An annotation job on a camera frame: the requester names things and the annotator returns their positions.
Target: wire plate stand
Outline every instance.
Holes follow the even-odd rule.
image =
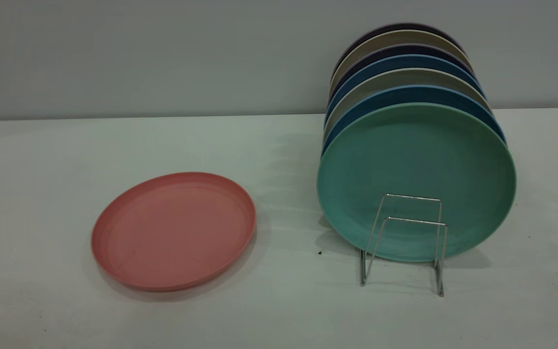
[[[376,232],[376,226],[378,224],[378,219],[380,218],[380,211],[383,208],[383,205],[385,204],[385,199],[387,197],[398,197],[398,198],[401,198],[401,199],[411,199],[411,200],[423,200],[423,201],[437,202],[438,203],[438,221],[437,222],[431,222],[431,221],[420,221],[418,219],[408,219],[408,218],[391,217],[391,216],[385,217],[385,218],[383,218],[383,222],[382,222],[382,224],[380,226],[380,230],[378,232],[378,237],[376,238],[376,243],[374,245],[374,251],[369,253],[370,244],[372,243],[372,237],[374,236],[374,232]],[[402,221],[402,222],[408,222],[408,223],[426,224],[426,225],[435,225],[436,226],[436,246],[434,248],[434,265],[433,265],[433,267],[434,267],[434,270],[436,272],[436,286],[438,288],[438,295],[441,296],[441,297],[445,296],[445,289],[443,288],[443,265],[445,263],[445,249],[447,247],[447,230],[448,230],[448,227],[447,227],[447,224],[442,223],[440,221],[442,214],[443,214],[443,201],[441,201],[440,199],[433,199],[431,197],[398,195],[398,194],[385,194],[385,195],[383,195],[383,197],[380,199],[380,204],[378,205],[378,212],[376,213],[376,219],[374,219],[374,225],[372,226],[372,232],[370,233],[370,238],[367,241],[365,251],[361,250],[361,286],[365,286],[365,284],[367,283],[368,278],[370,277],[370,272],[372,271],[372,264],[374,263],[374,259],[376,258],[376,252],[378,251],[378,245],[380,243],[380,240],[382,240],[383,231],[385,230],[386,223],[388,221]],[[443,247],[441,248],[441,254],[440,254],[440,258],[439,258],[438,245],[440,245],[439,238],[440,238],[440,228],[441,227],[445,228],[445,232],[443,234]],[[370,258],[369,265],[366,268],[365,265],[366,265],[366,260],[367,260],[368,254],[372,257]]]

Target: plate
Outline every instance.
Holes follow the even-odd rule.
[[[324,153],[317,175],[324,215],[343,238],[365,249],[381,196],[443,201],[447,254],[491,236],[512,206],[516,172],[509,150],[487,125],[456,108],[429,103],[378,109],[346,127]],[[436,221],[438,205],[385,200],[381,217]],[[377,256],[434,260],[436,228],[391,221]]]
[[[92,252],[125,285],[174,291],[224,272],[254,230],[255,207],[241,186],[211,173],[174,173],[109,204],[93,228]]]
[[[441,88],[440,86],[409,85],[376,93],[348,109],[328,133],[328,137],[324,140],[322,154],[324,154],[326,148],[328,148],[328,145],[330,145],[333,139],[335,139],[344,128],[358,120],[359,117],[383,107],[408,102],[443,104],[465,111],[485,123],[503,140],[503,142],[505,142],[505,144],[507,144],[505,135],[503,135],[503,130],[501,130],[501,127],[496,123],[493,115],[475,100],[458,91]]]
[[[379,60],[383,60],[385,58],[389,58],[396,55],[428,55],[440,58],[442,60],[446,60],[447,62],[453,63],[456,66],[462,68],[468,75],[477,81],[474,73],[472,72],[471,68],[469,68],[466,64],[464,64],[461,60],[450,55],[449,53],[443,51],[442,49],[427,46],[427,45],[410,45],[410,44],[403,44],[403,45],[394,45],[391,47],[379,49],[374,53],[370,53],[369,55],[361,58],[358,62],[356,62],[353,66],[348,68],[348,70],[341,76],[339,82],[335,85],[335,88],[331,90],[328,100],[330,101],[333,95],[337,92],[344,82],[346,82],[352,75],[358,73],[361,69],[365,68],[366,66],[378,62]]]
[[[356,41],[354,41],[352,45],[350,45],[350,47],[348,47],[348,49],[346,49],[346,51],[344,51],[343,54],[341,54],[339,60],[337,60],[337,63],[335,64],[335,68],[333,69],[333,73],[335,72],[335,70],[337,70],[337,66],[339,66],[339,64],[343,61],[343,59],[346,58],[348,53],[352,52],[363,42],[366,42],[367,40],[370,40],[370,38],[379,36],[384,33],[394,32],[394,31],[405,31],[405,30],[422,31],[422,32],[436,34],[442,38],[449,40],[452,44],[456,45],[459,49],[462,50],[462,52],[465,53],[464,49],[462,49],[460,44],[456,42],[456,40],[454,40],[450,35],[448,35],[444,31],[419,23],[395,23],[395,24],[389,24],[388,26],[383,26],[374,29],[373,31],[370,31],[369,33],[361,36]]]
[[[348,53],[348,55],[337,67],[335,73],[333,73],[333,77],[330,80],[330,90],[335,88],[335,85],[348,68],[358,62],[361,58],[372,52],[378,51],[379,49],[400,44],[421,44],[438,47],[458,58],[458,60],[462,61],[472,70],[469,59],[465,53],[463,53],[449,40],[436,34],[422,31],[394,31],[370,38]]]
[[[444,71],[462,79],[467,84],[471,85],[476,89],[480,95],[485,98],[481,87],[478,82],[463,69],[456,66],[453,63],[447,62],[437,57],[427,56],[427,55],[399,55],[394,57],[385,58],[374,62],[365,68],[359,70],[358,73],[352,75],[333,95],[333,98],[328,104],[327,111],[331,111],[337,105],[337,102],[341,100],[350,90],[361,84],[365,80],[375,77],[376,75],[385,73],[387,71],[401,69],[401,68],[429,68],[439,71]]]
[[[454,77],[454,75],[426,68],[396,69],[369,78],[344,95],[344,97],[337,102],[335,108],[328,112],[328,120],[326,125],[324,125],[323,140],[326,140],[326,137],[335,125],[335,122],[337,122],[339,118],[356,103],[359,103],[365,98],[386,89],[416,84],[440,86],[456,90],[477,101],[493,115],[492,109],[490,109],[490,106],[485,98],[483,98],[483,96],[479,94],[479,92],[471,85],[457,77]]]

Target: stack of plates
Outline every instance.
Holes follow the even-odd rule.
[[[386,193],[443,201],[447,256],[498,228],[516,190],[513,160],[453,38],[422,24],[394,24],[343,53],[330,82],[317,189],[328,221],[362,250]],[[386,216],[436,221],[438,206],[389,198]],[[383,239],[377,256],[434,259],[432,226],[390,222]]]

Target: pink plate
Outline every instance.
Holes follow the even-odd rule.
[[[184,172],[118,196],[92,233],[92,252],[115,280],[146,291],[193,287],[224,272],[251,240],[255,206],[238,184]]]

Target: beige plate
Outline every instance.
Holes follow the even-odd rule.
[[[370,40],[363,42],[353,49],[352,52],[348,53],[339,66],[337,66],[337,70],[335,70],[330,80],[329,90],[333,91],[335,84],[341,79],[341,76],[361,58],[379,49],[401,44],[428,45],[443,49],[464,62],[472,70],[469,59],[462,50],[443,37],[423,31],[393,31],[370,38]]]
[[[474,87],[454,75],[426,68],[396,69],[369,78],[344,95],[337,102],[335,108],[330,111],[328,121],[324,126],[323,142],[339,118],[355,104],[386,89],[405,85],[432,85],[452,89],[472,98],[492,113],[492,109],[490,109],[488,102],[483,96]]]

